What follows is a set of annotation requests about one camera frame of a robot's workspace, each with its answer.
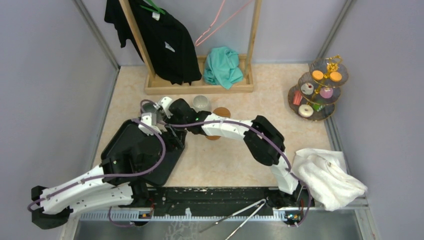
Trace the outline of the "grey-blue ceramic mug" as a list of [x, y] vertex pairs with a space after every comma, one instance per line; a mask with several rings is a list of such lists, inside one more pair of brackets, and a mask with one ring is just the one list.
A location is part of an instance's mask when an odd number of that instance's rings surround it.
[[146, 113], [158, 114], [160, 112], [160, 108], [161, 106], [158, 105], [157, 103], [147, 102], [142, 105], [141, 111], [143, 114], [146, 114]]

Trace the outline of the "wooden coaster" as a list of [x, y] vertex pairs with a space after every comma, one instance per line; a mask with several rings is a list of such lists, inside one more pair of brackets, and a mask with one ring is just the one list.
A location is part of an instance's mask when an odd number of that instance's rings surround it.
[[226, 107], [217, 107], [213, 110], [213, 113], [224, 118], [231, 117], [231, 112]]
[[220, 139], [221, 137], [214, 135], [214, 136], [206, 136], [206, 138], [208, 140], [211, 140], [211, 141], [216, 141], [216, 140]]

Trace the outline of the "red cake slice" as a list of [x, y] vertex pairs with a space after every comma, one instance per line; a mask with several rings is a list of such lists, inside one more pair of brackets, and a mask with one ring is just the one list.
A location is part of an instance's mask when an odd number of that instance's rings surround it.
[[293, 104], [295, 106], [300, 106], [301, 105], [301, 101], [303, 99], [303, 96], [301, 94], [301, 92], [299, 90], [295, 90], [293, 93]]

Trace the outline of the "white glazed donut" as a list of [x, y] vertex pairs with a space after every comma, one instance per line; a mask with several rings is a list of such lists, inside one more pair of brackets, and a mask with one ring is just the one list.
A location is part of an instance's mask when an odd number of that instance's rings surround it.
[[314, 109], [308, 104], [301, 104], [298, 107], [298, 114], [303, 118], [310, 118], [314, 114]]

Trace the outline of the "green cake slice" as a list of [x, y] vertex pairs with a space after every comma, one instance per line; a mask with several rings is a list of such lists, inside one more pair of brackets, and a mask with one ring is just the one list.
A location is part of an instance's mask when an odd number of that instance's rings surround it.
[[312, 105], [312, 108], [316, 111], [316, 112], [320, 112], [322, 111], [324, 108], [326, 107], [325, 104], [318, 104], [318, 103], [314, 103]]

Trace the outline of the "orange biscuit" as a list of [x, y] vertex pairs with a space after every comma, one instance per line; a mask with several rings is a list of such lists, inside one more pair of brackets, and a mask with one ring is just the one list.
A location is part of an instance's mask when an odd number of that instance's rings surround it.
[[314, 80], [316, 80], [316, 81], [321, 81], [321, 80], [324, 78], [324, 73], [323, 73], [322, 71], [320, 71], [320, 70], [314, 70], [314, 71], [311, 73], [311, 76], [312, 76], [312, 78], [313, 78]]

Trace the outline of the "pink cupcake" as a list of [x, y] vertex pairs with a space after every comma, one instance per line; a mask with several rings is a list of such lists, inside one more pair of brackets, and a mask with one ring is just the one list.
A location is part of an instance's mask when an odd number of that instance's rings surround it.
[[334, 89], [331, 87], [322, 87], [319, 94], [324, 99], [330, 99], [334, 94]]

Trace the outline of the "white towel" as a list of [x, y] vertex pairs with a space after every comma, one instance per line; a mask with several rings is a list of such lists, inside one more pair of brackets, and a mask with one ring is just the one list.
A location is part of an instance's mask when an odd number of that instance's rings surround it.
[[368, 187], [347, 173], [341, 151], [303, 148], [295, 152], [291, 172], [306, 184], [311, 196], [326, 211], [346, 207]]

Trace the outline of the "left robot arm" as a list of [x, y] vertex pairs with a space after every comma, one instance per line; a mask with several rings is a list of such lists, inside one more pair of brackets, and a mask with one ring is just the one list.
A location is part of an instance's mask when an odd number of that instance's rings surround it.
[[38, 205], [31, 211], [32, 223], [49, 230], [93, 210], [146, 207], [153, 198], [148, 186], [165, 185], [185, 149], [187, 133], [166, 127], [159, 140], [125, 122], [101, 153], [99, 165], [61, 185], [31, 189]]

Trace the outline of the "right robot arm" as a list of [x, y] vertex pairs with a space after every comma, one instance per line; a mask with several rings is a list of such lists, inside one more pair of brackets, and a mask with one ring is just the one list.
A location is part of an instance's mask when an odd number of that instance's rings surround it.
[[292, 166], [285, 153], [285, 138], [266, 117], [257, 115], [253, 120], [237, 120], [210, 111], [195, 111], [182, 98], [167, 100], [163, 97], [159, 105], [167, 125], [194, 135], [244, 142], [257, 162], [270, 167], [283, 203], [295, 206], [301, 200], [302, 187], [291, 173]]

